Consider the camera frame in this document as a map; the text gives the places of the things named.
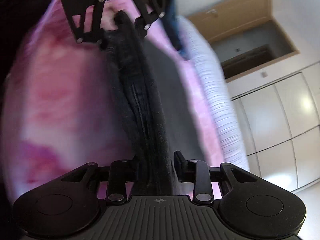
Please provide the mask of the white wardrobe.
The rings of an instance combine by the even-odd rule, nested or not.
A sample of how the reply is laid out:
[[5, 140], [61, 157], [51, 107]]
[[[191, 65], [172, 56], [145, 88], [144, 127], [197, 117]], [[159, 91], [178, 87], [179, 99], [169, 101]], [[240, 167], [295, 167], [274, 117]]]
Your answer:
[[319, 64], [233, 105], [253, 174], [288, 191], [319, 180]]

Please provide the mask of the dark denim jeans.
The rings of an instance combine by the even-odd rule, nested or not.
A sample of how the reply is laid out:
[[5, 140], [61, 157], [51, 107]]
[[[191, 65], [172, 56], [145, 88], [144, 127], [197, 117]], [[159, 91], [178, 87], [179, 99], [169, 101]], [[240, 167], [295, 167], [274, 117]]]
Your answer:
[[101, 49], [113, 101], [133, 153], [132, 193], [140, 196], [191, 194], [178, 181], [174, 153], [204, 159], [177, 64], [141, 38], [129, 16], [114, 16], [116, 30], [104, 33]]

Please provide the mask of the person in blue jeans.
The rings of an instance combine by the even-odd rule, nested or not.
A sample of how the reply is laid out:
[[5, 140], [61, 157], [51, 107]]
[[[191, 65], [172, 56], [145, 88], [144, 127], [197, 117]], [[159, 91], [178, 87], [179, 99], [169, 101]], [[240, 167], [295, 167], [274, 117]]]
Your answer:
[[172, 46], [185, 61], [188, 61], [189, 56], [186, 53], [184, 46], [182, 45], [182, 42], [180, 40], [174, 0], [166, 0], [165, 15], [161, 18], [161, 21]]

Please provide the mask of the wooden door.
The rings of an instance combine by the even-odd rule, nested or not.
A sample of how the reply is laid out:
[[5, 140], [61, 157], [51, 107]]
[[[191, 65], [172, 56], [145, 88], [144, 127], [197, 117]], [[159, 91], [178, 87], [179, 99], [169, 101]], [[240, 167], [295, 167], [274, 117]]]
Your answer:
[[272, 11], [273, 0], [223, 0], [188, 19], [231, 82], [300, 53]]

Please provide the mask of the white ribbed duvet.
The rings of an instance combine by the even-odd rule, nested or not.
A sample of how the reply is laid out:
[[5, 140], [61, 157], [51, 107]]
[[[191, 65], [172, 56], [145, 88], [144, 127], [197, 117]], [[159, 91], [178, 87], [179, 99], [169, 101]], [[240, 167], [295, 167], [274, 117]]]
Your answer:
[[249, 171], [242, 133], [221, 63], [210, 44], [190, 20], [178, 16], [178, 24], [183, 44], [200, 79], [210, 115], [214, 120], [223, 159]]

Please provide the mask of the pink fluffy blanket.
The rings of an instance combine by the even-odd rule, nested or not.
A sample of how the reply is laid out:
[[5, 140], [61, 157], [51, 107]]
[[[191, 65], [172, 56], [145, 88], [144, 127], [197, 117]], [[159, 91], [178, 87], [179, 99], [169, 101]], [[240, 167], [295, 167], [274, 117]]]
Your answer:
[[[160, 21], [148, 32], [171, 151], [223, 162], [195, 66]], [[1, 166], [9, 202], [85, 163], [133, 157], [114, 104], [110, 64], [77, 44], [60, 0], [1, 0]]]

